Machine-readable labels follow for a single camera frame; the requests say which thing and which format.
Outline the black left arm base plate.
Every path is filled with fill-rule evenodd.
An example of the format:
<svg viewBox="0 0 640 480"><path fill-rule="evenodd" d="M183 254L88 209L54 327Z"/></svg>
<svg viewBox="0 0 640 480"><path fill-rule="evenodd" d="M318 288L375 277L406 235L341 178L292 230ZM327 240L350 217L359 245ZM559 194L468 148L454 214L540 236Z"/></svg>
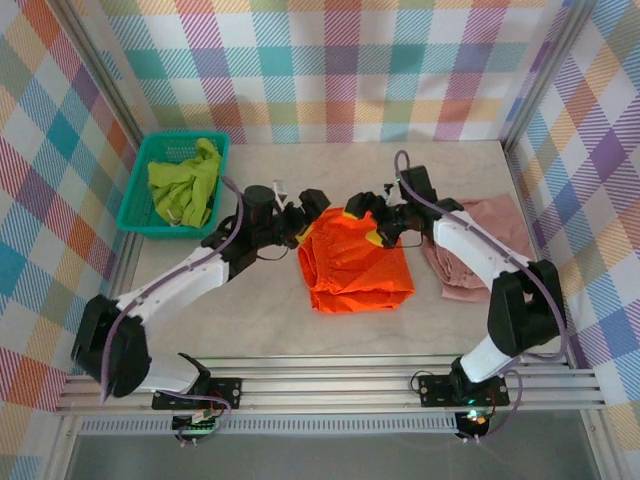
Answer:
<svg viewBox="0 0 640 480"><path fill-rule="evenodd" d="M175 411L223 408L223 404L209 400L209 397L216 397L225 400L232 409L238 409L241 403L242 388L243 380L239 377L213 377L204 383L204 390L201 393L197 393L195 390L187 394L156 392L152 398L151 408L153 410Z"/></svg>

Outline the teal plastic basket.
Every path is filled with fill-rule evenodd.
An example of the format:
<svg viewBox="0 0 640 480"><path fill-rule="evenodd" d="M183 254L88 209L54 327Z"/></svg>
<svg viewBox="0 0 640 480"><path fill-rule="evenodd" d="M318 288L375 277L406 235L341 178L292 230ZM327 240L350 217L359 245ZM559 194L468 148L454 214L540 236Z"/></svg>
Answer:
<svg viewBox="0 0 640 480"><path fill-rule="evenodd" d="M155 210L148 186L147 167L150 162L181 163L195 155L198 138L210 140L218 149L222 160L214 196L209 201L211 217L201 228L170 226ZM146 136L141 144L126 187L124 199L117 217L118 228L147 238L203 238L216 226L219 197L222 190L221 176L225 173L231 139L223 132L163 132Z"/></svg>

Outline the aluminium corner post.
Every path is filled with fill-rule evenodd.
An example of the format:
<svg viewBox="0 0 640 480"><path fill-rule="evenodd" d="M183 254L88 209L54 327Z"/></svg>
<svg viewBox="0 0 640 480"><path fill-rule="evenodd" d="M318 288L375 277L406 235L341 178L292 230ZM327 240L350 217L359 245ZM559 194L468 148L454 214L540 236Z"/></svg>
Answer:
<svg viewBox="0 0 640 480"><path fill-rule="evenodd" d="M553 83L597 0L548 0L510 87L496 138L510 154Z"/></svg>
<svg viewBox="0 0 640 480"><path fill-rule="evenodd" d="M101 0L57 2L78 39L81 52L97 75L100 87L130 136L140 143L145 135L159 131L159 121Z"/></svg>

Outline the pink shorts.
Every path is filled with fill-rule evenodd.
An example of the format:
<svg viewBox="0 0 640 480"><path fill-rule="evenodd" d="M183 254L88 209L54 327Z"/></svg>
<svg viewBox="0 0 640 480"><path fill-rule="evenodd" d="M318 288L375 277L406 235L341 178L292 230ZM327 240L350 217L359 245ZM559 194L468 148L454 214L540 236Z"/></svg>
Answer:
<svg viewBox="0 0 640 480"><path fill-rule="evenodd" d="M461 199L459 203L474 221L506 247L535 259L520 209L508 193L484 199ZM489 301L487 287L459 258L431 241L423 250L441 281L443 298L472 303Z"/></svg>

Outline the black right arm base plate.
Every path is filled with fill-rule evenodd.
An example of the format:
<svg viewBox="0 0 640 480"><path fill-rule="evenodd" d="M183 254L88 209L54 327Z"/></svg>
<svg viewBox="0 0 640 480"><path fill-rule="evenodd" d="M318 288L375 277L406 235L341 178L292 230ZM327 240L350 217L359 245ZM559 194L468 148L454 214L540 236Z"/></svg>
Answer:
<svg viewBox="0 0 640 480"><path fill-rule="evenodd" d="M499 376L481 383L455 383L449 375L421 375L418 394L424 408L466 406L508 406L506 382Z"/></svg>

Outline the orange shorts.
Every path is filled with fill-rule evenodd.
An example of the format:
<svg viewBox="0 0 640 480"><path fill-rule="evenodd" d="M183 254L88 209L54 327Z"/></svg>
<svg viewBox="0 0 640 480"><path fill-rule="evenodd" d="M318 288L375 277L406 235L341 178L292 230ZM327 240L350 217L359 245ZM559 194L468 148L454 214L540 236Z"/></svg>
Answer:
<svg viewBox="0 0 640 480"><path fill-rule="evenodd" d="M370 215L357 220L341 207L326 210L297 249L311 307L347 314L390 310L414 294L402 248L385 249L366 235L375 231Z"/></svg>

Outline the lime green shorts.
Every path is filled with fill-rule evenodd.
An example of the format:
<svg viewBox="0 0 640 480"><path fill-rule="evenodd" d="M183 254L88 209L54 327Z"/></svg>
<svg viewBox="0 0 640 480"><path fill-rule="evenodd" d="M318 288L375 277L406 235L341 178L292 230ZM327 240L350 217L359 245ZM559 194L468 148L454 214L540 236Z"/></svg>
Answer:
<svg viewBox="0 0 640 480"><path fill-rule="evenodd" d="M195 155L181 163L150 162L148 186L156 213L170 226L201 228L211 217L222 157L217 147L201 137Z"/></svg>

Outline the green lit control board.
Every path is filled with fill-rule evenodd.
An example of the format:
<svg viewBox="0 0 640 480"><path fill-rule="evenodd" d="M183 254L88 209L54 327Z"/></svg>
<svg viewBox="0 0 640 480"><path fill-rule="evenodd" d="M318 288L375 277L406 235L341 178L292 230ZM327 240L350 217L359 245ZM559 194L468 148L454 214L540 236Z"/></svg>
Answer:
<svg viewBox="0 0 640 480"><path fill-rule="evenodd" d="M194 414L174 415L171 420L171 429L182 437L203 437L211 433L219 415L209 410Z"/></svg>
<svg viewBox="0 0 640 480"><path fill-rule="evenodd" d="M492 414L476 409L456 414L457 428L467 435L485 435L489 431Z"/></svg>

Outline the aluminium rail beam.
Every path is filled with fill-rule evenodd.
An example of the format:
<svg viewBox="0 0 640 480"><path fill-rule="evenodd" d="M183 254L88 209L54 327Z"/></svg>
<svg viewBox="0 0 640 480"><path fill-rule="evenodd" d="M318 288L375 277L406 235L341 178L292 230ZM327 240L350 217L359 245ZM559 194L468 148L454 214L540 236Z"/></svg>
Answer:
<svg viewBox="0 0 640 480"><path fill-rule="evenodd" d="M248 414L417 412L409 380L417 371L445 374L445 355L319 355L204 358L220 377L242 378L240 412ZM565 360L527 359L506 385L521 388L523 410L587 410L605 405L595 373Z"/></svg>

